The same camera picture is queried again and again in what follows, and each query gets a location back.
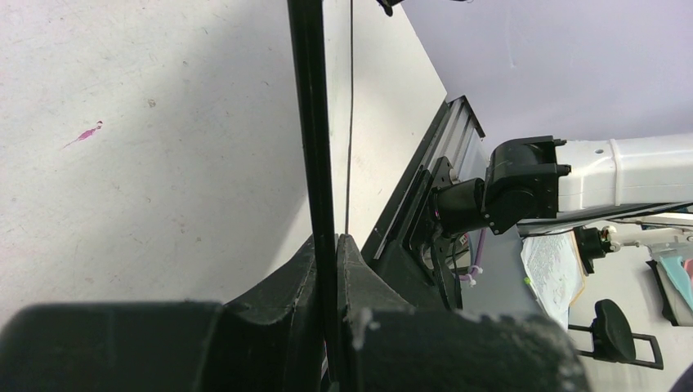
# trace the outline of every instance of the teal object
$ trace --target teal object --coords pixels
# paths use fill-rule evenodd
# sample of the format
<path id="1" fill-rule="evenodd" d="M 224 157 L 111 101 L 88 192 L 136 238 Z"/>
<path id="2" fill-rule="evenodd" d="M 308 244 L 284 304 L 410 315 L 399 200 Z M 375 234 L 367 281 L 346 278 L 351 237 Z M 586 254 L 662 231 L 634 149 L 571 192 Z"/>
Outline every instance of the teal object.
<path id="1" fill-rule="evenodd" d="M 686 300 L 688 307 L 693 310 L 693 289 L 691 289 L 691 277 L 683 269 L 682 256 L 660 257 L 659 263 L 667 271 L 667 276 L 673 286 L 681 293 L 683 299 Z"/>

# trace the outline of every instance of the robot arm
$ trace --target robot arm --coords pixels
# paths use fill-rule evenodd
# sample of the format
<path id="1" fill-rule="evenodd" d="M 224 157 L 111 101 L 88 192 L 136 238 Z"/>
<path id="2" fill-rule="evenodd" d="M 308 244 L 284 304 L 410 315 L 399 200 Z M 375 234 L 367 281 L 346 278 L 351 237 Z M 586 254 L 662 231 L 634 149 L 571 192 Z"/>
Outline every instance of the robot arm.
<path id="1" fill-rule="evenodd" d="M 444 230 L 515 224 L 532 232 L 572 228 L 693 201 L 693 135 L 605 141 L 510 140 L 491 154 L 485 179 L 441 189 Z"/>
<path id="2" fill-rule="evenodd" d="M 621 247 L 652 247 L 673 243 L 693 243 L 693 214 L 665 212 L 653 216 L 617 220 L 619 223 L 647 225 L 650 229 L 631 234 L 619 233 L 613 226 L 602 230 L 612 252 Z"/>

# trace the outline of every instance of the pink stain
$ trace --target pink stain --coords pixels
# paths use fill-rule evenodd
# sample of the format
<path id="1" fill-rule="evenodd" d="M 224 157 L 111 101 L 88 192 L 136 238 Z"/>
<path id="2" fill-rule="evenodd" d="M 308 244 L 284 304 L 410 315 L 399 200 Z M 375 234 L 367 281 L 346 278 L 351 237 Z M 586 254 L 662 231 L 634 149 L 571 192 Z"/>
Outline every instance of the pink stain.
<path id="1" fill-rule="evenodd" d="M 686 260 L 683 263 L 683 269 L 686 270 L 688 276 L 691 278 L 691 286 L 693 286 L 693 260 Z"/>
<path id="2" fill-rule="evenodd" d="M 71 145 L 71 144 L 73 144 L 73 143 L 75 143 L 75 142 L 77 142 L 77 141 L 82 141 L 82 140 L 84 140 L 84 139 L 87 139 L 88 137 L 90 137 L 91 135 L 93 135 L 94 132 L 100 130 L 102 125 L 104 125 L 104 122 L 103 122 L 103 121 L 101 121 L 101 120 L 97 121 L 95 127 L 93 127 L 92 129 L 87 129 L 86 131 L 84 131 L 84 132 L 82 133 L 82 135 L 80 135 L 80 136 L 77 137 L 77 139 L 72 140 L 72 141 L 70 141 L 68 144 L 66 144 L 66 145 L 63 147 L 63 149 L 64 149 L 65 147 L 67 147 L 68 145 Z"/>

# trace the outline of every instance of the white table surface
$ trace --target white table surface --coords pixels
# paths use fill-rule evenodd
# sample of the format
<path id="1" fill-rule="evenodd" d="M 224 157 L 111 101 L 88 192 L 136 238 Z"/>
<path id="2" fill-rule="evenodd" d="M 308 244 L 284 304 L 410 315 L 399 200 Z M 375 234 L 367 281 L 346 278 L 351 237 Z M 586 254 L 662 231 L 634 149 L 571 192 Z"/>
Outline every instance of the white table surface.
<path id="1" fill-rule="evenodd" d="M 229 301 L 307 238 L 285 2 L 10 0 L 0 20 L 0 324 L 46 301 Z M 363 244 L 445 90 L 374 1 L 355 0 L 354 71 Z"/>

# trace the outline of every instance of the black pole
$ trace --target black pole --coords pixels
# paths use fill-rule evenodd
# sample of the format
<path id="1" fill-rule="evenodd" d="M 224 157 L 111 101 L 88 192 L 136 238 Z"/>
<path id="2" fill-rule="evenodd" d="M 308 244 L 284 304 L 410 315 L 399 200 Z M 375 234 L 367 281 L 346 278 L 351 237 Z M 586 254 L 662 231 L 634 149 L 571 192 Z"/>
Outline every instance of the black pole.
<path id="1" fill-rule="evenodd" d="M 334 242 L 332 174 L 325 77 L 321 0 L 288 0 L 288 19 L 301 116 L 303 159 L 315 241 L 318 295 L 323 313 L 329 375 L 337 380 L 338 312 L 337 253 Z"/>

